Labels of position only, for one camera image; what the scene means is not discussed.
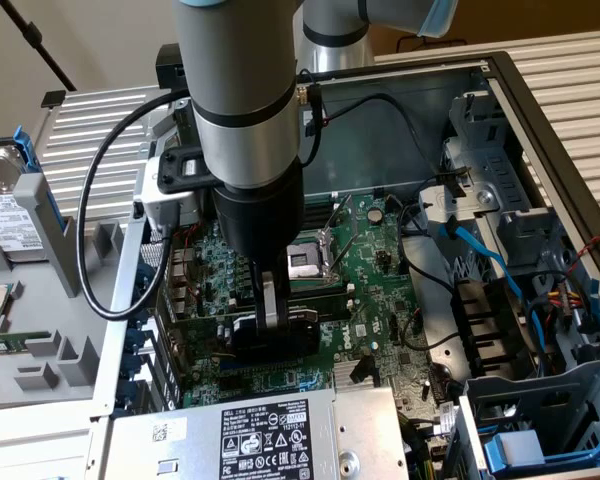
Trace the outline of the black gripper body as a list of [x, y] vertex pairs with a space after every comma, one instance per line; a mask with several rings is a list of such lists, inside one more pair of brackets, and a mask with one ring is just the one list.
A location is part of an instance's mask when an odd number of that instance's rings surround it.
[[212, 191], [227, 244], [252, 261], [273, 261], [304, 221], [303, 168], [294, 160], [277, 180], [255, 189], [229, 185]]

